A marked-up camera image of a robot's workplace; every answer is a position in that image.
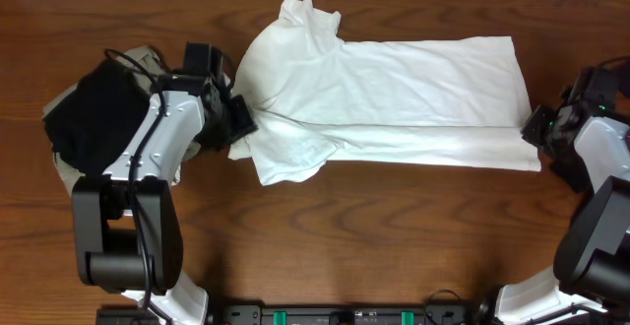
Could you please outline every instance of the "folded shirt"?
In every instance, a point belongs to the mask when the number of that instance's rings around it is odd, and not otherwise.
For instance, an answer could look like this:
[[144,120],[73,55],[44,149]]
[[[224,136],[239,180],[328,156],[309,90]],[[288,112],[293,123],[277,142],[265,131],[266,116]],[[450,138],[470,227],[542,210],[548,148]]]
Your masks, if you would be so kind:
[[341,20],[284,0],[238,68],[259,130],[230,148],[262,184],[327,160],[540,170],[521,139],[530,103],[510,37],[344,42]]

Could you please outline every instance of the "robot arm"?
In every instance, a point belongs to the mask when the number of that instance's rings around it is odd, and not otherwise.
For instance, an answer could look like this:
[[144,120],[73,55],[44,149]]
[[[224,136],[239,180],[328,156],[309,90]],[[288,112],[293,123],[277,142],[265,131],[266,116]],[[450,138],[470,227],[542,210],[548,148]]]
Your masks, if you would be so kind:
[[614,112],[618,77],[587,68],[557,110],[539,107],[524,139],[553,158],[576,190],[593,186],[556,251],[553,267],[499,291],[494,317],[506,325],[549,324],[605,306],[630,305],[628,119]]
[[[102,310],[97,324],[212,323],[208,294],[182,271],[183,240],[170,185],[191,142],[219,149],[255,130],[243,98],[232,97],[224,80],[218,81],[223,78],[221,64],[219,50],[187,44],[184,67],[157,82],[164,100],[159,94],[151,97],[149,111],[125,151],[102,177],[82,177],[73,189],[77,264],[83,283],[144,303],[148,272],[147,307],[161,318],[141,311]],[[146,139],[134,161],[132,156]],[[135,181],[130,181],[131,168],[136,169]],[[131,188],[139,206],[149,270],[144,266],[140,232],[109,225],[130,215]]]

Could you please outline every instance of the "table surface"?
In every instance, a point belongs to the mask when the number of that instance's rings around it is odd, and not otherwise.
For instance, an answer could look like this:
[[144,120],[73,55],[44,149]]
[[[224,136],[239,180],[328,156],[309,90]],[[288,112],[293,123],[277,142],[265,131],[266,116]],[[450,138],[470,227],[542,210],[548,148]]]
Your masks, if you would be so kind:
[[[151,44],[177,64],[186,41],[209,42],[238,61],[282,1],[0,0],[0,323],[90,324],[101,304],[125,303],[79,281],[43,106],[105,47]],[[510,35],[532,106],[558,104],[581,67],[630,52],[630,0],[313,2],[342,14],[348,41]],[[250,160],[225,152],[186,163],[173,196],[191,278],[268,304],[474,298],[549,266],[582,198],[547,168],[378,162],[262,187]]]

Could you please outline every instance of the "wood grain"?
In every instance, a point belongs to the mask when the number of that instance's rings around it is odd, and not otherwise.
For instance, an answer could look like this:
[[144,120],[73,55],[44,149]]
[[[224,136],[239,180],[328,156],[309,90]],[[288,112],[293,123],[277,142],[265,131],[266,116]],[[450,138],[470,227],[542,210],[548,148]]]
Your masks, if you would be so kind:
[[[42,107],[104,47],[141,44],[181,61],[186,41],[234,59],[283,0],[3,0],[0,3],[0,322],[90,324],[124,302],[77,276],[70,200]],[[630,52],[630,0],[313,0],[344,40],[511,35],[532,105],[556,104],[578,70]],[[474,297],[551,264],[581,196],[542,173],[329,162],[303,183],[262,187],[225,152],[186,163],[173,189],[184,269],[266,303]]]

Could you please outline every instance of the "green terminal block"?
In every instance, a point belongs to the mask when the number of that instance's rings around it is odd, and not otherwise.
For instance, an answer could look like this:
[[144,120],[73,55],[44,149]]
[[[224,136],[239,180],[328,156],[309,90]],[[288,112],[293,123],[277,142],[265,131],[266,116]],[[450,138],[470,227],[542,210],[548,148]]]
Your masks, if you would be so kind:
[[274,312],[274,325],[286,325],[286,312],[285,311]]
[[412,311],[403,311],[401,314],[401,318],[403,318],[402,325],[413,325],[413,312]]

